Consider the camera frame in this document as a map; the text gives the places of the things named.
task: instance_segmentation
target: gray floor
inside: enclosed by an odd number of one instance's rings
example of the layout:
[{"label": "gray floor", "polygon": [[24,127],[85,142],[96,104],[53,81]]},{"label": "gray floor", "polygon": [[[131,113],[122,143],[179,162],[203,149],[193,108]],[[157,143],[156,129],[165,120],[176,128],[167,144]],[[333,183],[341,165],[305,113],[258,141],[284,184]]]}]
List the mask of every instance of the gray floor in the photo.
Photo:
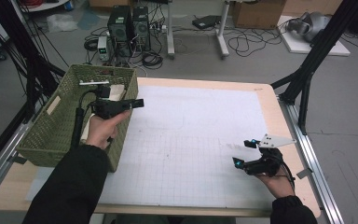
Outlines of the gray floor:
[{"label": "gray floor", "polygon": [[[49,10],[38,14],[37,18],[43,20],[48,14],[56,13],[68,12]],[[82,20],[85,15],[83,10],[68,14],[73,15],[75,21]],[[191,20],[181,18],[174,22],[191,27]],[[68,63],[83,63],[86,54],[84,37],[105,25],[106,20],[97,20],[96,24],[89,25],[88,30],[48,34],[48,38]],[[230,56],[221,60],[220,49],[211,34],[175,33],[174,37],[178,44],[175,59],[168,59],[164,48],[161,53],[163,66],[159,70],[146,70],[149,77],[272,83],[296,71],[306,57],[289,53],[281,43],[267,45],[246,58],[230,50]],[[317,70],[310,90],[307,129],[344,221],[358,223],[358,48],[346,41],[341,42],[351,56],[328,56]],[[66,65],[52,47],[45,47],[50,60],[66,70]],[[138,76],[145,77],[144,71],[138,69]],[[11,60],[0,62],[0,132],[24,101]],[[23,216],[24,213],[0,212],[0,223],[20,223]],[[319,223],[328,223],[324,214],[318,220]],[[237,223],[269,223],[269,220],[237,218]]]}]

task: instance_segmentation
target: brown box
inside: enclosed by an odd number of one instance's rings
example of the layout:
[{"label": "brown box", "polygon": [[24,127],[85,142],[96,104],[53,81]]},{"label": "brown box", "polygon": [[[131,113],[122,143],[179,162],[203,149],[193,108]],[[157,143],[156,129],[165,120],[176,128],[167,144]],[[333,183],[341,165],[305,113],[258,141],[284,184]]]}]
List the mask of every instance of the brown box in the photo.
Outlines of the brown box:
[{"label": "brown box", "polygon": [[275,29],[286,0],[263,0],[255,4],[236,3],[232,19],[239,28]]},{"label": "brown box", "polygon": [[132,7],[132,1],[131,0],[89,0],[89,5],[91,7],[111,9],[113,6]]},{"label": "brown box", "polygon": [[304,12],[318,11],[324,15],[334,15],[342,0],[287,0],[283,9],[285,16],[301,16]]}]

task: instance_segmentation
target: green basket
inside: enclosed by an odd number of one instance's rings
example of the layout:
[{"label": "green basket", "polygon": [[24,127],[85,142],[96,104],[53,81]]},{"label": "green basket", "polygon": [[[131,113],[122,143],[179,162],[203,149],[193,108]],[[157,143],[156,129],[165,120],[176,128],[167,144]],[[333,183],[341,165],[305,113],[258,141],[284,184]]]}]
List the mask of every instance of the green basket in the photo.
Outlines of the green basket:
[{"label": "green basket", "polygon": [[[95,89],[95,86],[79,86],[79,82],[106,80],[109,81],[109,86],[115,84],[125,86],[126,92],[123,99],[136,99],[138,82],[134,69],[72,65],[63,77],[58,89],[42,108],[34,121],[34,125],[17,145],[17,151],[36,166],[56,166],[70,148],[75,111],[81,94],[87,90]],[[83,108],[93,100],[95,100],[94,94],[87,94],[83,100]],[[84,118],[83,129],[90,113],[88,111]],[[118,135],[106,149],[111,172],[117,169],[130,118],[118,124]]]}]

